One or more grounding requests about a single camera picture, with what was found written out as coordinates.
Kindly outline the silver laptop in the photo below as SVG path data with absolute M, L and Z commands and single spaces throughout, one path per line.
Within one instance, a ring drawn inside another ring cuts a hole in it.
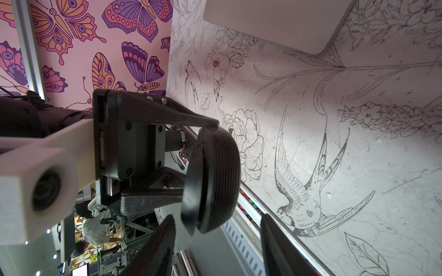
M 322 54 L 354 7 L 352 0 L 207 1 L 204 20 L 310 55 Z

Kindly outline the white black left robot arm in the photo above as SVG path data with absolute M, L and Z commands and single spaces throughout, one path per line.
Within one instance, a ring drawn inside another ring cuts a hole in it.
M 219 129 L 217 120 L 158 95 L 96 90 L 94 110 L 54 108 L 29 92 L 26 100 L 1 101 L 1 135 L 44 138 L 93 119 L 96 176 L 101 203 L 125 216 L 179 202 L 185 178 L 165 168 L 165 153 L 184 147 L 188 135 L 168 125 Z

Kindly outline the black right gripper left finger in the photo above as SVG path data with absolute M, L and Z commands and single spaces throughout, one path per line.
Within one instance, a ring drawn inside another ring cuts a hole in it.
M 120 276 L 171 276 L 175 238 L 175 220 L 168 215 Z

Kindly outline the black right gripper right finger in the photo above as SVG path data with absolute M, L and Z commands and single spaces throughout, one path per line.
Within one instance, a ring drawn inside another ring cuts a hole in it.
M 268 214 L 264 214 L 261 219 L 260 239 L 267 276 L 316 276 L 318 274 Z

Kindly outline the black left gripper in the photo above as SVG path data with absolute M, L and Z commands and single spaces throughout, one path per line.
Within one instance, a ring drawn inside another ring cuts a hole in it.
M 186 175 L 163 167 L 161 124 L 217 127 L 219 121 L 160 95 L 96 89 L 93 101 L 99 204 L 120 205 L 121 214 L 131 217 L 181 202 Z

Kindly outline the black wireless mouse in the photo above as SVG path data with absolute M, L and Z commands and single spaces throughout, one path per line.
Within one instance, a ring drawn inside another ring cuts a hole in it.
M 181 221 L 192 236 L 205 234 L 227 222 L 237 204 L 241 161 L 237 144 L 221 127 L 198 133 L 186 172 Z

